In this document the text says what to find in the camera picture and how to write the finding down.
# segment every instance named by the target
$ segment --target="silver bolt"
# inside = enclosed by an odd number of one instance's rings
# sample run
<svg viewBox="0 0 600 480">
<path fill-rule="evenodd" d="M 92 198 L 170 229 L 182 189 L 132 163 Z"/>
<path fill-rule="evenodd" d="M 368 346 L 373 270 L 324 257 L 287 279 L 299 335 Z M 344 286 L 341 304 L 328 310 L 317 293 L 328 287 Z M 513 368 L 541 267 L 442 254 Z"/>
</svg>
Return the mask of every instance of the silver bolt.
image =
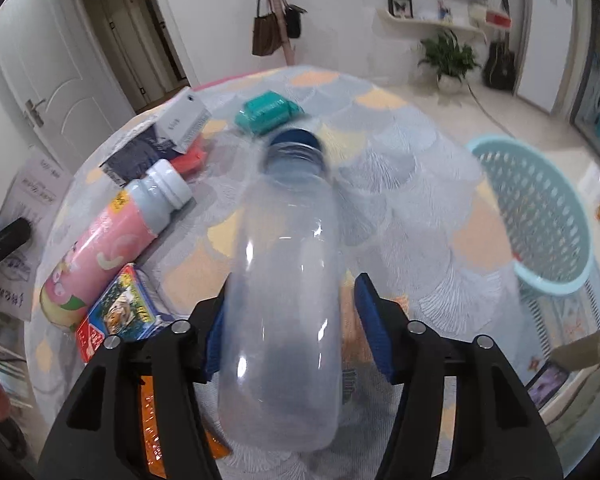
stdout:
<svg viewBox="0 0 600 480">
<path fill-rule="evenodd" d="M 113 350 L 116 346 L 120 344 L 120 339 L 117 335 L 110 335 L 104 340 L 104 348 L 108 348 L 109 350 Z"/>
<path fill-rule="evenodd" d="M 171 331 L 174 334 L 184 334 L 189 331 L 191 325 L 186 319 L 179 319 L 171 325 Z"/>
<path fill-rule="evenodd" d="M 424 331 L 427 329 L 426 325 L 420 321 L 411 321 L 407 325 L 407 330 L 413 334 L 424 334 Z"/>
<path fill-rule="evenodd" d="M 486 350 L 493 347 L 493 339 L 491 339 L 488 335 L 479 335 L 476 342 L 480 348 L 484 348 Z"/>
</svg>

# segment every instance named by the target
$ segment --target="black guitar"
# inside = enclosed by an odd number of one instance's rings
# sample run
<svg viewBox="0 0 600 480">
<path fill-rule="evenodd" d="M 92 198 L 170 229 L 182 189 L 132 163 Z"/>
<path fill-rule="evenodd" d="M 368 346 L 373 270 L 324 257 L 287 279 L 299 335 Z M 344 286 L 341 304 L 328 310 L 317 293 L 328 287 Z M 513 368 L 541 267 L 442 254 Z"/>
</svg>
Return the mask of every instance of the black guitar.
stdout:
<svg viewBox="0 0 600 480">
<path fill-rule="evenodd" d="M 502 9 L 509 15 L 509 0 L 502 0 Z M 493 41 L 489 47 L 489 59 L 484 65 L 484 84 L 496 90 L 513 92 L 516 85 L 516 54 L 509 49 L 509 33 L 504 41 Z"/>
</svg>

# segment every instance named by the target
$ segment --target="plastic bottle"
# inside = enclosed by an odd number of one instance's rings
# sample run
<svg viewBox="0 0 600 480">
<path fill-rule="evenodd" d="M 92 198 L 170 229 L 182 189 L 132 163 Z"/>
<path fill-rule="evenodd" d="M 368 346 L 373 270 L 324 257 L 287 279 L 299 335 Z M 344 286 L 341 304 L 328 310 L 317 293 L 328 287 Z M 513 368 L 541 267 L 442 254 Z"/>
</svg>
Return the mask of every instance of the plastic bottle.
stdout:
<svg viewBox="0 0 600 480">
<path fill-rule="evenodd" d="M 338 223 L 320 143 L 274 138 L 246 191 L 222 329 L 219 416 L 267 450 L 328 446 L 342 402 Z"/>
<path fill-rule="evenodd" d="M 118 271 L 167 227 L 192 197 L 182 177 L 159 160 L 132 180 L 58 263 L 40 291 L 47 319 L 75 330 Z"/>
</svg>

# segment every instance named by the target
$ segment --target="patterned tablecloth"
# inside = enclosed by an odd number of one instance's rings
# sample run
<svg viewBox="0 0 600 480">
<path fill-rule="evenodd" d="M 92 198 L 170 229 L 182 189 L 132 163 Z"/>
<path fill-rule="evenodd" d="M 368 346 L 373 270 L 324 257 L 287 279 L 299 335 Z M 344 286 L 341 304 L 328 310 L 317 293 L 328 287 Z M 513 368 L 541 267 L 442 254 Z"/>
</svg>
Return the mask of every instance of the patterned tablecloth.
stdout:
<svg viewBox="0 0 600 480">
<path fill-rule="evenodd" d="M 203 131 L 208 163 L 189 181 L 195 203 L 140 259 L 173 310 L 188 315 L 198 301 L 218 293 L 230 270 L 240 197 L 267 142 L 243 135 L 232 120 L 246 100 L 267 90 L 304 108 L 293 126 L 314 132 L 328 154 L 347 269 L 342 277 L 347 395 L 341 430 L 326 450 L 271 453 L 230 442 L 234 453 L 219 468 L 225 478 L 372 478 L 401 388 L 387 384 L 370 360 L 352 306 L 354 277 L 368 272 L 381 296 L 394 298 L 410 317 L 441 335 L 471 340 L 477 333 L 491 334 L 524 370 L 530 350 L 520 342 L 528 315 L 518 301 L 509 242 L 478 162 L 417 108 L 352 76 L 305 66 L 272 70 L 199 92 L 212 119 Z M 76 174 L 39 269 L 39 285 L 118 190 L 98 169 L 103 155 L 151 113 L 125 125 Z M 82 370 L 74 338 L 49 324 L 36 304 L 26 351 L 36 399 L 51 422 Z M 452 390 L 445 401 L 441 457 L 448 456 L 452 437 Z M 215 382 L 198 388 L 207 423 L 221 434 L 216 393 Z"/>
</svg>

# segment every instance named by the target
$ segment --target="wall shelf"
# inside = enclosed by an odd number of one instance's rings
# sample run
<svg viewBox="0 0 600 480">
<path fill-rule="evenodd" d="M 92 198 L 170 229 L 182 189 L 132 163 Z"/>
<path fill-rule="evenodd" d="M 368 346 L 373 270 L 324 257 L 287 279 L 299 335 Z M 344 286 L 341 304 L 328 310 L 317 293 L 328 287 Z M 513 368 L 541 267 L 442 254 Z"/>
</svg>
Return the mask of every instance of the wall shelf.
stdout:
<svg viewBox="0 0 600 480">
<path fill-rule="evenodd" d="M 386 9 L 378 9 L 378 14 L 384 20 L 391 23 L 400 23 L 401 25 L 423 25 L 429 27 L 441 27 L 448 28 L 455 32 L 470 32 L 475 36 L 478 36 L 487 43 L 487 35 L 481 28 L 474 27 L 473 25 L 460 25 L 459 23 L 443 22 L 441 20 L 419 20 L 417 18 L 396 18 L 392 16 Z"/>
</svg>

